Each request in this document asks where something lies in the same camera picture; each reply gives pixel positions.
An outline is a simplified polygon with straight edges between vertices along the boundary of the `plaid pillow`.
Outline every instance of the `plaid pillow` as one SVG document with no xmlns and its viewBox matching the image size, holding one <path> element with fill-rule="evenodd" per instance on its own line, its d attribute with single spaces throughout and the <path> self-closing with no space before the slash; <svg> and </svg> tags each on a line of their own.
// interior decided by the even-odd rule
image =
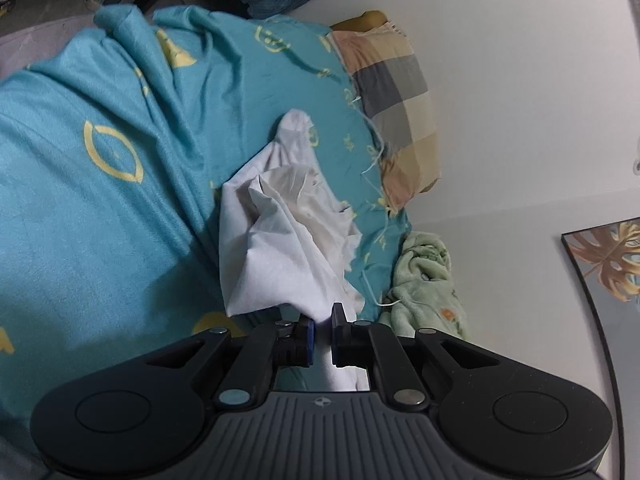
<svg viewBox="0 0 640 480">
<path fill-rule="evenodd" d="M 367 32 L 334 30 L 329 39 L 385 143 L 383 188 L 389 207 L 397 212 L 440 177 L 438 134 L 418 60 L 391 22 Z"/>
</svg>

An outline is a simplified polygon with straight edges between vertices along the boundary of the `leaf artwork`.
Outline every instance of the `leaf artwork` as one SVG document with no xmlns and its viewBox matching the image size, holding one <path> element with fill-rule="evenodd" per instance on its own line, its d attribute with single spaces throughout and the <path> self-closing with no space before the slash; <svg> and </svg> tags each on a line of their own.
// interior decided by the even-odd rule
<svg viewBox="0 0 640 480">
<path fill-rule="evenodd" d="M 582 233 L 573 237 L 580 245 L 569 243 L 571 252 L 580 261 L 592 264 L 583 276 L 598 272 L 598 281 L 620 301 L 629 301 L 640 294 L 630 275 L 640 276 L 640 262 L 629 259 L 632 254 L 640 254 L 640 226 L 633 222 L 622 222 L 617 229 L 611 226 L 596 227 L 588 231 L 595 243 L 587 240 Z"/>
</svg>

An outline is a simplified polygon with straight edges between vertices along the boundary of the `crumpled white fabric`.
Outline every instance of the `crumpled white fabric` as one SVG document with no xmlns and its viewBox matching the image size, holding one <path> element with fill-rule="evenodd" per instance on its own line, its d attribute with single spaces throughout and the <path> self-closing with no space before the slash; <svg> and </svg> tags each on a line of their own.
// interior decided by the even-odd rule
<svg viewBox="0 0 640 480">
<path fill-rule="evenodd" d="M 332 364 L 329 329 L 340 302 L 347 320 L 364 306 L 345 279 L 361 234 L 327 186 L 308 132 L 289 111 L 274 141 L 222 187 L 220 282 L 228 316 L 289 303 L 316 323 L 316 390 L 368 390 L 364 370 Z M 282 308 L 284 319 L 292 313 Z"/>
</svg>

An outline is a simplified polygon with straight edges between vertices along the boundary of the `teal bed sheet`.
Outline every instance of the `teal bed sheet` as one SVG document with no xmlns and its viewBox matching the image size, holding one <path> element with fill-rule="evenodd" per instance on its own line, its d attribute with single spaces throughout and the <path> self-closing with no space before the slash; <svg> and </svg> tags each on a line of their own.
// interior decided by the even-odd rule
<svg viewBox="0 0 640 480">
<path fill-rule="evenodd" d="M 291 108 L 363 233 L 348 279 L 389 287 L 404 214 L 390 218 L 372 135 L 324 40 L 284 16 L 109 6 L 100 29 L 0 82 L 0 434 L 28 446 L 47 390 L 191 335 L 223 311 L 220 186 Z"/>
</svg>

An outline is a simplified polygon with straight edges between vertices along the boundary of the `white wall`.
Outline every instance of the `white wall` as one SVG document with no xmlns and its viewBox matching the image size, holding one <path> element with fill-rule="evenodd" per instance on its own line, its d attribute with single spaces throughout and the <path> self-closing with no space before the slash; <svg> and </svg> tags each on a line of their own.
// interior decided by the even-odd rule
<svg viewBox="0 0 640 480">
<path fill-rule="evenodd" d="M 638 184 L 638 42 L 627 0 L 312 0 L 323 22 L 382 9 L 414 44 L 442 133 L 430 221 Z"/>
<path fill-rule="evenodd" d="M 612 408 L 559 235 L 640 216 L 628 1 L 313 0 L 292 15 L 329 25 L 370 9 L 409 35 L 433 96 L 442 179 L 407 209 L 449 247 L 473 341 Z M 616 440 L 599 472 L 617 478 Z"/>
</svg>

